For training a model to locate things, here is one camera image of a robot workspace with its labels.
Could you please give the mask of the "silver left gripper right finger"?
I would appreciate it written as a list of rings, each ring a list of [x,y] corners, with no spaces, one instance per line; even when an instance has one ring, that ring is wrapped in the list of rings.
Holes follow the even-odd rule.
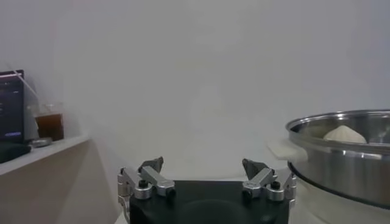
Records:
[[[244,158],[242,165],[248,177],[243,182],[243,200],[265,197],[270,201],[295,201],[297,178],[289,169],[274,170],[265,163]]]

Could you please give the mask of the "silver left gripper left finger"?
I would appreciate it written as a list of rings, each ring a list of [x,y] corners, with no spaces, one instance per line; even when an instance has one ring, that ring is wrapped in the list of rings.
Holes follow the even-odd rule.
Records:
[[[127,201],[131,196],[138,200],[152,198],[152,193],[173,201],[176,197],[176,186],[173,180],[160,174],[164,160],[159,157],[144,161],[137,170],[123,167],[118,174],[118,199]]]

